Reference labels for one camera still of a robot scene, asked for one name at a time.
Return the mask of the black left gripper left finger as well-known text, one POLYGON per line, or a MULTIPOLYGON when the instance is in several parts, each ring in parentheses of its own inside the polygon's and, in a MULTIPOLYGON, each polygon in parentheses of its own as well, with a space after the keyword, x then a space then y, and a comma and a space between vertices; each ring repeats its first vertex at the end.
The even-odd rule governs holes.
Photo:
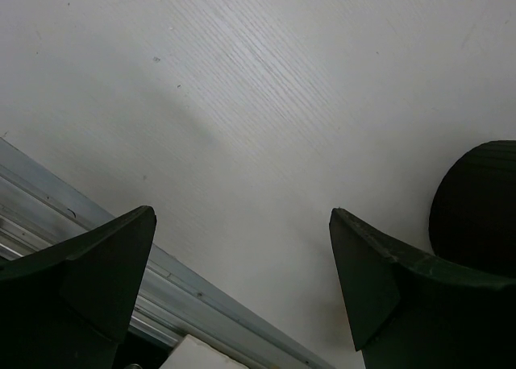
POLYGON ((1 265, 3 368, 110 368, 123 342, 156 230, 140 206, 1 265))

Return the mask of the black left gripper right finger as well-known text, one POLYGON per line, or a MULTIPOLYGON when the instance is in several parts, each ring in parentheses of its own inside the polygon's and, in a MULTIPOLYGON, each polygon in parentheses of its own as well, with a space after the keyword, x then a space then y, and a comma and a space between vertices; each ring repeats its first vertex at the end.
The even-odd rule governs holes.
POLYGON ((514 367, 514 279, 421 251, 345 209, 332 210, 329 230, 366 367, 514 367))

